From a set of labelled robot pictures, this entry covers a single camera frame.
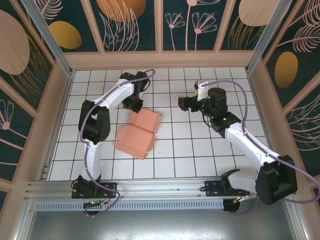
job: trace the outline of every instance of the cardboard box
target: cardboard box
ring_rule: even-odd
[[[113,144],[116,149],[138,159],[145,159],[155,144],[155,136],[162,115],[142,108],[132,112],[129,125],[121,126]]]

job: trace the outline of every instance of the metal plate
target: metal plate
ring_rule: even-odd
[[[108,189],[115,189],[117,190],[117,183],[116,182],[100,182],[100,184]],[[106,193],[109,195],[111,199],[116,198],[116,194],[111,191],[107,191]],[[82,191],[80,184],[75,183],[73,185],[73,191],[71,195],[72,199],[104,199],[105,198],[105,192],[100,191],[96,196],[94,196],[91,192],[89,191]]]
[[[225,194],[220,181],[205,181],[204,186],[206,188],[205,194],[207,197],[228,197],[240,196],[243,194],[240,190],[231,190],[229,194]]]

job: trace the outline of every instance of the gray metal floor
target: gray metal floor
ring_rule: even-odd
[[[35,212],[28,240],[294,240],[285,204],[261,201],[247,215],[221,209]]]

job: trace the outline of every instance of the enclosure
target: enclosure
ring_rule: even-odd
[[[319,0],[2,0],[0,239],[319,239],[319,201],[260,201],[237,216],[222,210],[233,196],[200,191],[229,170],[256,168],[199,112],[178,106],[195,96],[195,81],[240,84],[250,133],[319,182],[319,16]],[[155,144],[144,160],[117,150],[132,112],[110,110],[101,182],[117,183],[121,198],[87,218],[95,199],[72,198],[70,186],[83,167],[82,104],[122,74],[152,69],[141,99],[162,115]],[[243,121],[245,96],[231,83],[212,86]],[[318,194],[296,178],[290,199]]]

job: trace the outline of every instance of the box flap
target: box flap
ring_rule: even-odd
[[[150,141],[154,136],[152,133],[144,131],[134,125],[121,126],[118,133],[119,132],[120,136],[117,134],[117,138],[122,144],[141,152],[147,152]]]
[[[155,134],[158,130],[162,115],[142,108],[139,113],[132,112],[129,124]]]

